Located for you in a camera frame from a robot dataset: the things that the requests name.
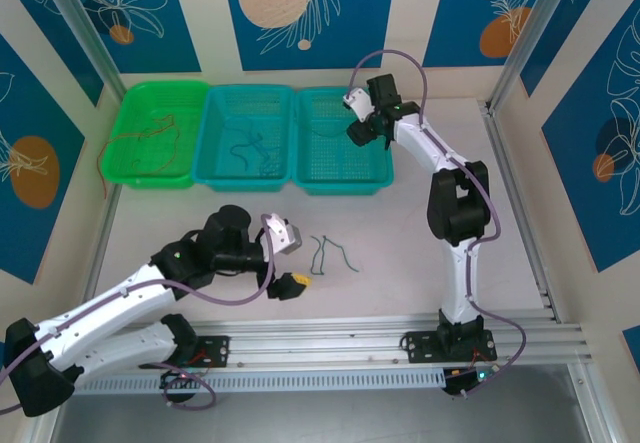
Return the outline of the aluminium corner post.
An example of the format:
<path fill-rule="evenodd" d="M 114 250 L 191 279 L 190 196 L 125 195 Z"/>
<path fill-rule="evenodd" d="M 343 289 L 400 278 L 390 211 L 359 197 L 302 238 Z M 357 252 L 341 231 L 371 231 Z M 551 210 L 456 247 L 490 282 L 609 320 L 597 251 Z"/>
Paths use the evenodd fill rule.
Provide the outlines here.
<path fill-rule="evenodd" d="M 80 0 L 53 0 L 67 26 L 113 97 L 122 102 L 126 87 L 110 53 Z"/>
<path fill-rule="evenodd" d="M 561 0 L 536 0 L 525 26 L 506 59 L 500 77 L 490 94 L 486 107 L 488 114 L 495 117 L 504 106 L 520 73 L 529 60 L 542 33 L 546 29 Z"/>

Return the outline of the grey metal sheet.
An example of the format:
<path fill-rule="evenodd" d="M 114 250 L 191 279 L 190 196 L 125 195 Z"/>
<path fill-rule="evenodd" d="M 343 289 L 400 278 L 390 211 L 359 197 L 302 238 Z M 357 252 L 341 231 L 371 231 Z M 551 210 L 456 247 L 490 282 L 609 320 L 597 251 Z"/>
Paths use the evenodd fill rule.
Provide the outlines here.
<path fill-rule="evenodd" d="M 517 366 L 468 399 L 436 389 L 222 394 L 183 412 L 152 395 L 81 396 L 52 443 L 591 443 L 567 370 Z"/>

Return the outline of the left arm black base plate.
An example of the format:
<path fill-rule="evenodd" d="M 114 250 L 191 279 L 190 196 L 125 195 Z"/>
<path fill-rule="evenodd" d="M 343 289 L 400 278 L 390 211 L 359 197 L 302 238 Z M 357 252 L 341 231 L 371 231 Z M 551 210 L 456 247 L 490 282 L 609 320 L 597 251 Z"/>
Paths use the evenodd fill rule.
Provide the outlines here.
<path fill-rule="evenodd" d="M 231 338 L 226 335 L 197 336 L 180 345 L 163 363 L 180 368 L 224 368 L 230 353 Z"/>

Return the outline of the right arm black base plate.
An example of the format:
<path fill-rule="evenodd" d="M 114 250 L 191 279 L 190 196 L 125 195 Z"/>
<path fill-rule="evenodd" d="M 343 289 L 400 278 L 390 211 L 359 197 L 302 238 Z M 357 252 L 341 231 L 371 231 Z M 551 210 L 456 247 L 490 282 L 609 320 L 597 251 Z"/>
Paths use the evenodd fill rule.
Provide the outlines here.
<path fill-rule="evenodd" d="M 401 345 L 410 363 L 471 363 L 498 359 L 494 338 L 489 330 L 450 344 L 442 343 L 436 331 L 407 332 L 401 339 Z"/>

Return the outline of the aluminium rail beam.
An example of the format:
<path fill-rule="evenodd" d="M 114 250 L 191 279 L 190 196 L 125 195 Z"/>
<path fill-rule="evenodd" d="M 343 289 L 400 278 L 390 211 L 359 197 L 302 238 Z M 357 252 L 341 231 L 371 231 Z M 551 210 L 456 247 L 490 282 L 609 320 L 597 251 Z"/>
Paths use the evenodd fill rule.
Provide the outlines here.
<path fill-rule="evenodd" d="M 548 309 L 507 318 L 525 331 L 520 365 L 589 363 L 592 351 L 581 327 L 560 323 Z M 272 321 L 194 322 L 199 335 L 230 338 L 226 372 L 408 368 L 400 349 L 409 331 L 433 330 L 437 315 Z"/>

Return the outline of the teal plastic basket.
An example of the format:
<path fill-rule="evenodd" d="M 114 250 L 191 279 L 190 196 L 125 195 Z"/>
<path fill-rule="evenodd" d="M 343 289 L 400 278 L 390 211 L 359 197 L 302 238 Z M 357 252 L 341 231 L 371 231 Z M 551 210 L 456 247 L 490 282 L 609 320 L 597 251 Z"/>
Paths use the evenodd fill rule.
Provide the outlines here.
<path fill-rule="evenodd" d="M 216 192 L 278 192 L 291 178 L 294 91 L 283 85 L 209 89 L 192 180 Z"/>
<path fill-rule="evenodd" d="M 358 147 L 348 137 L 356 117 L 343 106 L 345 93 L 342 87 L 296 93 L 291 173 L 310 195 L 373 195 L 393 183 L 392 154 L 384 141 Z"/>

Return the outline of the green plastic basket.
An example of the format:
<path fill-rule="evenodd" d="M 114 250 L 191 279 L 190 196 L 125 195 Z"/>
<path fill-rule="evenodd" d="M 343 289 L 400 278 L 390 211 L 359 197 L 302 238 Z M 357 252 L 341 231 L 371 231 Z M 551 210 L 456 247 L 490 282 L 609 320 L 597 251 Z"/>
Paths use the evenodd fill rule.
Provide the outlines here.
<path fill-rule="evenodd" d="M 207 83 L 196 80 L 148 81 L 131 87 L 99 157 L 103 179 L 134 189 L 191 187 L 208 90 Z"/>

